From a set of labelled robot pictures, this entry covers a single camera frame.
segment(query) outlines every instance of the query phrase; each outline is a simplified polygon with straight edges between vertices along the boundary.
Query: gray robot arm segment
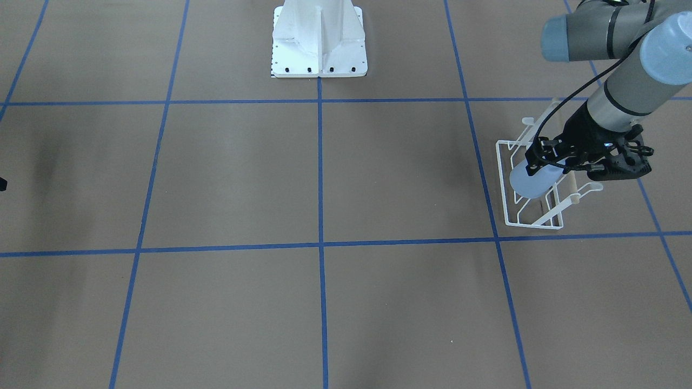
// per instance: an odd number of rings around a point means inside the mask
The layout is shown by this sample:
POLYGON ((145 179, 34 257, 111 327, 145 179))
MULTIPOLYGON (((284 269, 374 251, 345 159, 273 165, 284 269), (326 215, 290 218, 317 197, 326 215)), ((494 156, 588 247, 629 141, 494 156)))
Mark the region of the gray robot arm segment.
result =
POLYGON ((545 121, 539 126, 522 168, 510 175, 517 193, 540 196, 562 169, 586 170, 595 181, 635 179, 651 171, 647 157, 653 150, 644 145, 639 121, 692 82, 692 12, 675 13, 653 24, 651 19, 640 28, 645 36, 638 37, 626 56, 611 66, 619 65, 565 123, 562 134, 553 140, 540 137, 545 121), (543 168, 549 174, 541 172, 543 168))
POLYGON ((550 19, 541 37, 543 57, 554 62, 621 58, 633 41, 666 18, 692 10, 692 0, 659 0, 653 18, 645 24, 648 5, 626 4, 587 0, 574 13, 550 19))

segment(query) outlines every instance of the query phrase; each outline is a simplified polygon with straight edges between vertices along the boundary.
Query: blue tape line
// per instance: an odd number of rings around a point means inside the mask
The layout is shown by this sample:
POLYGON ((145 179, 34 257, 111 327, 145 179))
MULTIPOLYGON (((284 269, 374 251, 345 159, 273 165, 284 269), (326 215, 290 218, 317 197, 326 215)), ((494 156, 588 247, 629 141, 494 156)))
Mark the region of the blue tape line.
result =
POLYGON ((322 157, 322 78, 317 79, 318 235, 320 247, 320 306, 322 309, 322 387, 329 387, 327 287, 325 275, 324 163, 322 157))
MULTIPOLYGON (((666 231, 665 236, 692 236, 692 231, 666 231)), ((422 244, 466 244, 499 242, 526 242, 545 240, 569 240, 569 239, 616 239, 629 237, 657 237, 658 232, 642 233, 604 233, 604 234, 575 234, 575 235, 535 235, 535 236, 508 236, 508 237, 464 237, 444 239, 392 239, 392 240, 362 240, 362 241, 334 241, 334 242, 305 242, 305 243, 276 243, 276 244, 237 244, 225 246, 180 246, 180 247, 149 247, 149 248, 113 248, 101 250, 68 250, 68 251, 14 251, 0 253, 0 258, 18 257, 57 257, 72 255, 115 255, 115 254, 141 254, 150 253, 193 253, 204 251, 251 251, 251 250, 278 250, 291 248, 317 248, 324 247, 353 247, 353 246, 405 246, 422 244)))
POLYGON ((237 244, 228 246, 184 246, 141 248, 142 254, 150 253, 198 253, 203 251, 250 251, 277 250, 280 248, 315 248, 319 243, 237 244))
POLYGON ((10 85, 10 90, 7 92, 7 97, 5 97, 5 104, 3 107, 0 109, 0 122, 2 121, 2 118, 5 116, 5 111, 7 110, 8 103, 12 99, 12 94, 15 92, 15 89, 17 88, 17 83, 19 82, 19 76, 21 75, 21 71, 24 69, 24 64, 26 64, 26 59, 29 57, 29 53, 31 52, 31 48, 34 46, 34 42, 36 41, 36 36, 39 33, 39 29, 41 28, 41 23, 43 23, 43 18, 46 16, 46 9, 48 8, 48 0, 44 1, 43 8, 41 8, 41 13, 39 14, 39 19, 36 21, 36 26, 34 27, 34 32, 31 34, 31 39, 29 39, 29 45, 27 45, 26 50, 24 51, 24 56, 21 58, 21 62, 19 63, 19 67, 17 68, 17 72, 15 73, 15 78, 12 80, 12 85, 10 85))
POLYGON ((627 237, 657 237, 659 233, 644 232, 644 233, 606 233, 606 234, 573 234, 573 235, 536 235, 536 236, 511 236, 499 237, 501 242, 526 242, 540 240, 569 240, 569 239, 614 239, 627 237))
POLYGON ((692 231, 668 231, 663 232, 665 236, 689 236, 692 235, 692 231))
POLYGON ((351 102, 459 102, 463 98, 327 98, 325 103, 351 102))
POLYGON ((134 254, 134 248, 114 248, 104 250, 65 250, 65 251, 17 251, 0 253, 0 258, 25 258, 25 257, 68 257, 74 255, 114 255, 134 254))
POLYGON ((125 297, 125 306, 122 309, 122 320, 120 321, 120 332, 118 333, 118 344, 116 346, 116 355, 113 358, 113 370, 111 371, 111 380, 108 388, 115 389, 116 379, 118 378, 118 368, 120 367, 120 356, 122 355, 122 344, 125 342, 125 330, 127 329, 127 319, 129 318, 129 308, 132 303, 132 293, 134 291, 134 280, 137 278, 137 267, 139 265, 139 253, 134 254, 132 261, 132 270, 130 272, 130 280, 127 285, 127 296, 125 297))
POLYGON ((692 313, 692 299, 690 299, 690 294, 687 291, 687 288, 685 287, 685 282, 682 279, 680 270, 678 269, 677 264, 675 263, 675 259, 673 258, 673 254, 671 253, 671 250, 668 247, 668 242, 662 234, 661 243, 663 244, 663 249, 666 251, 666 255, 668 256, 668 261, 671 263, 671 267, 673 268, 673 273, 675 274, 675 278, 677 279, 677 284, 680 286, 680 291, 682 291, 682 295, 685 298, 685 302, 687 302, 687 308, 690 310, 690 313, 692 313))
POLYGON ((141 101, 46 101, 46 102, 10 102, 9 107, 51 107, 74 105, 164 105, 165 100, 141 100, 141 101))
POLYGON ((469 237, 458 239, 401 239, 401 240, 363 240, 346 242, 325 242, 325 247, 350 246, 405 246, 409 244, 459 244, 494 242, 494 237, 469 237))
POLYGON ((502 271, 502 281, 504 283, 504 291, 507 295, 507 304, 509 306, 509 313, 512 319, 512 326, 514 328, 514 336, 516 339, 517 343, 517 350, 519 352, 519 359, 521 361, 521 366, 522 366, 522 371, 524 373, 524 382, 526 384, 527 389, 531 389, 531 379, 529 377, 529 368, 526 363, 526 358, 524 355, 524 346, 523 342, 521 340, 521 333, 519 332, 519 324, 517 321, 516 317, 516 311, 514 309, 514 302, 512 298, 512 292, 511 288, 509 286, 509 278, 507 276, 507 270, 505 269, 504 266, 504 257, 502 255, 502 247, 500 245, 500 241, 498 240, 498 228, 495 225, 495 215, 493 212, 493 205, 490 200, 490 192, 488 191, 488 183, 486 182, 485 179, 485 171, 483 168, 483 160, 481 159, 481 154, 480 154, 480 148, 478 146, 478 138, 475 133, 475 125, 473 123, 473 114, 471 113, 471 104, 468 101, 468 93, 466 90, 466 82, 464 81, 464 70, 462 68, 462 62, 461 59, 459 58, 459 49, 457 46, 457 40, 454 34, 454 26, 452 25, 452 17, 451 13, 449 11, 449 3, 448 0, 444 0, 444 7, 445 7, 445 12, 447 14, 447 24, 449 26, 449 33, 452 39, 452 46, 454 48, 454 56, 457 61, 457 70, 459 71, 459 81, 462 84, 462 93, 464 94, 464 98, 466 99, 465 105, 466 105, 466 115, 468 116, 468 124, 469 127, 471 128, 471 138, 473 139, 473 148, 475 150, 476 154, 476 160, 478 163, 478 170, 480 171, 480 178, 481 182, 483 184, 483 193, 485 195, 485 202, 486 206, 488 207, 488 214, 490 217, 490 224, 493 229, 493 238, 495 238, 495 249, 498 252, 498 260, 500 262, 500 270, 502 271))
POLYGON ((567 0, 563 0, 563 3, 565 3, 565 8, 567 8, 567 13, 572 13, 572 7, 570 7, 570 4, 567 2, 567 0))
POLYGON ((120 333, 118 335, 118 345, 116 347, 116 355, 113 358, 113 370, 111 372, 111 381, 109 389, 115 389, 116 379, 118 378, 118 368, 120 366, 120 355, 122 354, 122 345, 125 342, 125 330, 127 328, 127 319, 129 317, 129 308, 132 301, 132 294, 134 290, 134 283, 137 277, 137 268, 139 265, 140 250, 142 249, 142 243, 144 240, 144 232, 147 227, 147 217, 149 214, 149 205, 152 200, 152 192, 154 190, 154 180, 156 178, 156 169, 158 165, 158 154, 161 151, 161 141, 163 140, 163 132, 166 126, 166 119, 168 117, 168 108, 170 106, 170 99, 173 93, 173 84, 175 83, 176 68, 178 66, 178 59, 180 57, 180 50, 183 45, 183 35, 185 34, 185 23, 188 19, 188 10, 190 9, 190 0, 185 0, 185 9, 183 11, 183 21, 181 22, 180 31, 178 33, 178 43, 176 45, 175 56, 173 58, 173 65, 171 68, 171 77, 168 83, 168 92, 166 95, 166 103, 163 107, 163 116, 161 118, 161 127, 158 131, 158 138, 156 140, 156 151, 154 152, 154 161, 152 163, 152 172, 149 176, 149 186, 147 188, 147 197, 144 203, 144 210, 142 211, 142 224, 139 230, 139 236, 137 238, 137 248, 134 255, 134 261, 132 262, 132 272, 130 274, 129 286, 127 288, 127 297, 125 298, 125 308, 122 312, 122 322, 120 323, 120 333))
MULTIPOLYGON (((322 99, 323 104, 348 104, 356 102, 478 102, 478 101, 550 101, 550 97, 488 97, 488 98, 354 98, 322 99)), ((586 97, 572 98, 586 101, 586 97)), ((692 100, 692 97, 675 97, 672 100, 692 100)), ((316 104, 317 99, 285 100, 122 100, 122 101, 29 101, 2 103, 5 107, 50 107, 50 106, 88 106, 88 105, 233 105, 233 104, 316 104)))
POLYGON ((519 332, 519 322, 517 320, 516 311, 514 309, 514 299, 512 298, 511 288, 509 286, 509 276, 507 275, 507 268, 504 265, 504 256, 502 254, 502 247, 500 247, 500 242, 495 242, 495 248, 498 250, 498 256, 500 258, 500 272, 502 272, 502 282, 504 283, 504 290, 507 294, 507 305, 509 306, 509 315, 512 319, 512 328, 514 329, 514 335, 517 343, 517 350, 519 351, 519 356, 521 360, 521 368, 524 372, 524 383, 527 389, 531 389, 531 379, 529 377, 529 366, 526 363, 526 358, 524 354, 524 344, 521 340, 521 333, 519 332))
POLYGON ((300 104, 316 103, 316 99, 284 99, 284 100, 171 100, 171 104, 300 104))
POLYGON ((327 280, 325 275, 325 248, 320 245, 320 308, 322 309, 322 387, 329 389, 329 338, 327 331, 327 280))

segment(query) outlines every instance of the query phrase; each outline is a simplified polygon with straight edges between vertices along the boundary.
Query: brown floor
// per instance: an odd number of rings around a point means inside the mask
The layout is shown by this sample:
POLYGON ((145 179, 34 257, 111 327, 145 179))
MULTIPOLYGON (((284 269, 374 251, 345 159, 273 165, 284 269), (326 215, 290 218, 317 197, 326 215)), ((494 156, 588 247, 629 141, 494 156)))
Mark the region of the brown floor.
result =
POLYGON ((565 2, 357 0, 324 80, 269 76, 280 5, 0 1, 0 388, 692 387, 692 87, 508 227, 495 142, 605 66, 541 57, 565 2))

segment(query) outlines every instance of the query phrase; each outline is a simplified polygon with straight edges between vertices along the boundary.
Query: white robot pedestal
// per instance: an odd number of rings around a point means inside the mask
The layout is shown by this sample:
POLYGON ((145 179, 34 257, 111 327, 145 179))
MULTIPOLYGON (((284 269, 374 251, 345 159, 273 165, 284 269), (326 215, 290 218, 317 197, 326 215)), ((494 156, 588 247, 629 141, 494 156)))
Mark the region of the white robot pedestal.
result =
POLYGON ((362 77, 363 11, 351 0, 286 0, 274 10, 271 75, 362 77))
POLYGON ((525 159, 524 153, 531 145, 538 126, 557 104, 559 101, 553 100, 538 120, 523 118, 522 123, 526 127, 516 141, 497 141, 495 144, 504 223, 508 226, 559 230, 565 226, 562 212, 567 207, 578 204, 582 197, 591 192, 603 190, 602 183, 593 181, 577 186, 574 172, 564 174, 542 197, 537 199, 522 197, 509 185, 509 173, 525 159), (503 160, 507 161, 506 168, 502 164, 503 160), (560 190, 569 194, 561 197, 560 190))

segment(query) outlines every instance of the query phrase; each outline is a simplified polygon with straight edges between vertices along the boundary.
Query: plastic bottle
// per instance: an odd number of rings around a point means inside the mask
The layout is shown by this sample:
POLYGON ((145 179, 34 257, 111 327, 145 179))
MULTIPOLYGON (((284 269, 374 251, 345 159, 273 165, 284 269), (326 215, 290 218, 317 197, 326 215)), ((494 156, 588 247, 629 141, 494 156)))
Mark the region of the plastic bottle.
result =
POLYGON ((529 173, 526 171, 527 165, 528 162, 524 159, 519 165, 515 166, 512 172, 509 173, 509 183, 515 192, 528 199, 535 199, 545 194, 560 179, 563 172, 562 169, 556 166, 546 165, 533 176, 529 176, 529 173))

